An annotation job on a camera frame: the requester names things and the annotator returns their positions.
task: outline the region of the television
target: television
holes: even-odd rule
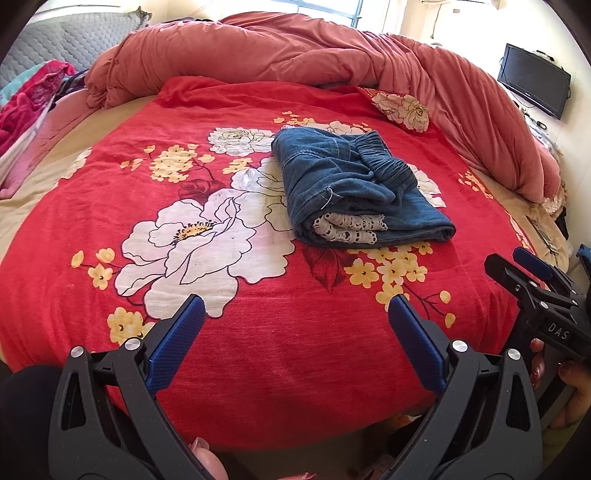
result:
[[[545,58],[507,44],[498,81],[560,120],[570,92],[570,75]]]

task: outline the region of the gray quilted panel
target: gray quilted panel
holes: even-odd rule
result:
[[[0,65],[0,88],[16,75],[47,60],[67,61],[76,70],[90,68],[105,50],[152,17],[141,9],[129,13],[93,12],[49,18],[25,26]]]

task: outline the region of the pink object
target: pink object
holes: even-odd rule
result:
[[[49,151],[76,125],[98,110],[96,107],[88,107],[87,97],[88,90],[79,90],[56,103],[55,108],[47,114],[41,124],[34,140],[18,157],[17,162],[2,183],[0,200],[11,198]]]
[[[13,145],[53,100],[65,75],[76,72],[69,63],[51,60],[28,79],[0,110],[0,155]]]
[[[131,33],[86,76],[89,106],[154,95],[174,76],[229,83],[280,80],[407,93],[466,163],[541,203],[560,186],[558,165],[536,147],[497,82],[463,57],[410,38],[361,32],[301,14],[249,12],[221,22],[174,22]]]

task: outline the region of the red blanket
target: red blanket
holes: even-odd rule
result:
[[[451,338],[498,352],[517,308],[483,262],[527,239],[433,123],[390,122],[375,96],[169,80],[76,160],[17,233],[0,266],[10,366],[62,364],[74,345],[117,348],[197,293],[209,320],[158,398],[186,439],[269,449],[429,401],[388,326],[395,294]],[[367,250],[293,240],[270,143],[286,124],[311,123],[377,130],[455,223],[453,240]]]
[[[58,91],[65,75],[74,75],[69,63],[48,61],[28,79],[0,111],[0,156],[39,118]]]

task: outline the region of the silver bolt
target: silver bolt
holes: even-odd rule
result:
[[[463,340],[454,340],[452,343],[452,348],[456,352],[465,352],[468,350],[468,344]]]
[[[514,348],[509,348],[507,355],[509,355],[509,358],[512,358],[513,360],[519,360],[521,358],[519,351],[515,350]]]
[[[84,347],[79,345],[79,346],[75,346],[72,349],[72,351],[70,352],[70,355],[74,358],[78,358],[83,353],[84,353]]]
[[[127,350],[137,350],[141,344],[142,342],[139,338],[130,338],[125,342],[125,348]]]

